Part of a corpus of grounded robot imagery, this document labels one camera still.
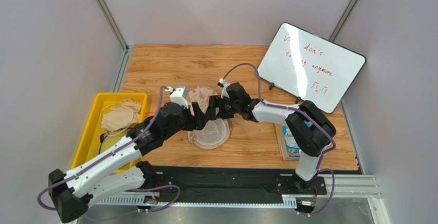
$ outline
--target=tan fabric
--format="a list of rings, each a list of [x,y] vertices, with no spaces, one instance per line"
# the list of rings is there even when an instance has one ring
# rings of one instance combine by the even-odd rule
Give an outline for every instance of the tan fabric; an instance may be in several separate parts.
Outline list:
[[[102,129],[114,132],[138,123],[140,109],[141,104],[129,98],[120,101],[119,105],[111,107],[109,113],[103,115]]]

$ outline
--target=yellow plastic bin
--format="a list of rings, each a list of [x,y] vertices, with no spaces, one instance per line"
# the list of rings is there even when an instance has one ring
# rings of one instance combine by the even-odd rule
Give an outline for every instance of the yellow plastic bin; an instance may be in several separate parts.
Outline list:
[[[117,105],[121,100],[130,98],[133,101],[137,101],[141,104],[141,110],[139,112],[139,122],[142,122],[147,114],[148,108],[148,95],[146,93],[99,93],[94,99],[93,106],[85,124],[84,132],[82,133],[81,141],[79,142],[78,149],[76,150],[75,158],[71,164],[71,168],[74,169],[87,161],[95,157],[94,150],[100,146],[100,135],[104,132],[101,128],[100,115],[102,109],[109,105]],[[109,112],[110,109],[106,108],[102,113]],[[132,161],[118,170],[115,173],[120,173],[133,167],[137,161]]]

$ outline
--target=red writing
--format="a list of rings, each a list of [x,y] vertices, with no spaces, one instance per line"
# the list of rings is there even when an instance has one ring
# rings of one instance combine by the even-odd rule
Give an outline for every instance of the red writing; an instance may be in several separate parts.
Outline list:
[[[325,95],[325,93],[327,93],[327,90],[328,90],[328,89],[329,89],[329,88],[328,88],[328,87],[325,87],[325,86],[322,88],[322,91],[324,91],[324,95]]]
[[[315,92],[318,93],[319,83],[318,82],[313,83],[312,89],[313,89],[313,87],[315,87]]]
[[[311,48],[311,44],[309,43],[309,45],[307,45],[307,46],[305,46],[304,47],[304,49],[306,50],[306,51],[309,51],[309,52],[311,52],[311,53],[318,53],[319,55],[322,55],[324,52],[322,52],[321,50],[319,50],[318,49],[318,51],[316,51],[316,49],[314,49],[314,48]]]
[[[319,88],[319,83],[315,82],[313,83],[313,85],[311,86],[311,89],[314,89],[316,93],[318,93],[318,88]],[[321,92],[325,95],[325,93],[327,93],[327,90],[329,88],[327,86],[324,86],[321,90]]]
[[[317,73],[325,73],[325,74],[327,74],[329,76],[333,76],[333,73],[330,72],[329,70],[325,69],[325,68],[322,68],[320,66],[315,66],[315,65],[312,65],[312,67],[317,70],[316,71]]]
[[[289,58],[292,58],[292,54],[290,54],[290,52],[286,52],[286,56],[289,57]],[[306,63],[307,63],[307,61],[303,61],[303,60],[301,60],[301,64],[302,64],[302,66],[305,66]]]

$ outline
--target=metal bracket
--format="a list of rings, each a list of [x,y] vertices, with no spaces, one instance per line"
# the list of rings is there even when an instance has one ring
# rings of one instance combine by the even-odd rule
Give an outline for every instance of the metal bracket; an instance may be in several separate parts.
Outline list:
[[[170,185],[175,183],[175,175],[173,174],[161,174],[158,176],[158,181],[161,183],[161,185]],[[162,192],[174,192],[176,189],[173,188],[167,188],[162,189]]]

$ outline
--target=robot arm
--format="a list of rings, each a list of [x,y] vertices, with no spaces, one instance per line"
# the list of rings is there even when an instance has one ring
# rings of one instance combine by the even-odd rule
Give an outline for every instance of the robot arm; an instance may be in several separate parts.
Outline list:
[[[163,142],[180,130],[201,130],[209,120],[229,119],[234,114],[253,122],[270,122],[287,125],[295,137],[302,153],[296,174],[300,187],[306,188],[317,175],[317,166],[322,152],[330,141],[307,121],[301,114],[291,109],[300,109],[309,115],[323,129],[334,136],[333,125],[310,101],[301,105],[281,105],[259,99],[251,99],[239,83],[222,81],[222,96],[211,96],[209,109],[204,114],[196,102],[192,103],[191,115],[185,87],[177,87],[172,92],[172,102],[166,103],[158,111],[155,121],[152,117],[137,124],[126,136],[111,148],[65,173],[55,170],[49,174],[49,188],[65,179],[73,178],[49,190],[49,195],[62,222],[70,222],[83,215],[89,207],[100,200],[122,191],[154,187],[156,173],[148,162],[139,162],[128,171],[111,175],[116,169],[136,160],[162,146]]]
[[[301,105],[261,102],[259,99],[251,99],[240,83],[230,84],[223,79],[220,79],[219,87],[222,89],[222,95],[210,97],[210,109],[208,110],[210,118],[229,119],[238,113],[245,120],[287,126],[301,149],[296,175],[301,186],[306,188],[316,177],[318,162],[330,141],[314,125],[308,127],[305,124],[308,120],[294,110],[299,109],[305,112],[331,137],[336,134],[333,124],[311,101],[304,101]]]

